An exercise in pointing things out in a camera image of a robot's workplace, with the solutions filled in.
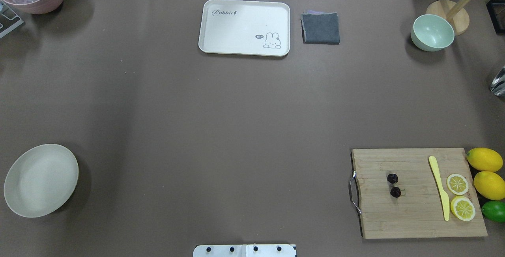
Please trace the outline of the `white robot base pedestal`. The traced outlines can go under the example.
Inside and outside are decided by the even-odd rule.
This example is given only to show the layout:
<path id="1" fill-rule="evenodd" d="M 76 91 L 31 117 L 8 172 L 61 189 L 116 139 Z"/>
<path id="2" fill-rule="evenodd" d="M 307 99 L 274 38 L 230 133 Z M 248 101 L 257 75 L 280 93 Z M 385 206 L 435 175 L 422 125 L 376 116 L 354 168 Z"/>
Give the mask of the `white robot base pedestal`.
<path id="1" fill-rule="evenodd" d="M 297 250 L 291 244 L 224 244 L 200 245 L 193 250 L 193 257 L 296 257 Z"/>

